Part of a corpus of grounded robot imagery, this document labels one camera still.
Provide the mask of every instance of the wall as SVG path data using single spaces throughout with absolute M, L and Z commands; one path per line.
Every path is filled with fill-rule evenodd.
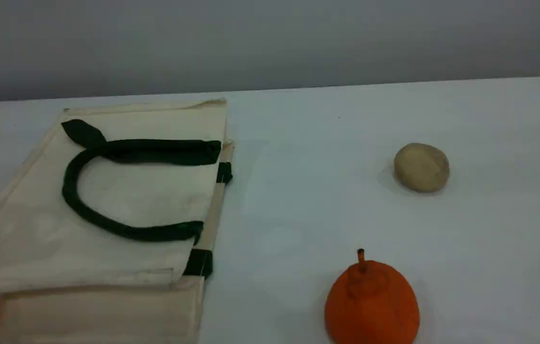
M 540 75 L 540 0 L 0 0 L 0 100 Z

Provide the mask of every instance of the table surface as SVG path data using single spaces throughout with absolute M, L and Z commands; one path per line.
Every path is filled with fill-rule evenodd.
M 410 281 L 418 344 L 540 344 L 540 78 L 0 102 L 0 191 L 65 107 L 222 96 L 237 142 L 201 344 L 329 343 L 355 250 Z M 444 150 L 440 194 L 392 178 Z

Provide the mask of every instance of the orange stem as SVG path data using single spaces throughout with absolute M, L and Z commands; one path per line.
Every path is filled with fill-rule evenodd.
M 368 264 L 365 264 L 365 250 L 359 248 L 357 250 L 357 258 L 359 258 L 359 270 L 361 272 L 366 272 L 368 270 Z

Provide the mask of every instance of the orange fruit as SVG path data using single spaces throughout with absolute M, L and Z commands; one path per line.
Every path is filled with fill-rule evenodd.
M 420 326 L 418 303 L 394 268 L 366 261 L 351 265 L 325 303 L 325 327 L 336 344 L 412 344 Z

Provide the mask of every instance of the potato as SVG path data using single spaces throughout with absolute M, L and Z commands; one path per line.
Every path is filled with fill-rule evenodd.
M 393 163 L 398 181 L 417 192 L 441 190 L 450 175 L 446 154 L 429 144 L 405 145 L 397 152 Z

